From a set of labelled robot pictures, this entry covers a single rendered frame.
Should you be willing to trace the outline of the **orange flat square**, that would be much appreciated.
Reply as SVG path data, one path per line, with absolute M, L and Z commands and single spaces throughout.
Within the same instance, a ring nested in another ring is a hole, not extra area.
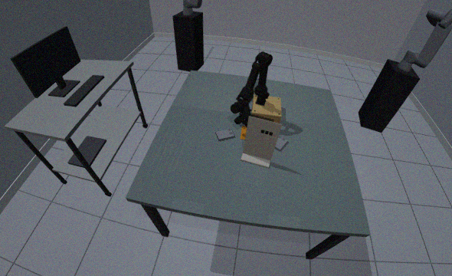
M 246 132 L 247 132 L 247 127 L 242 126 L 242 129 L 241 129 L 241 139 L 242 140 L 245 140 Z

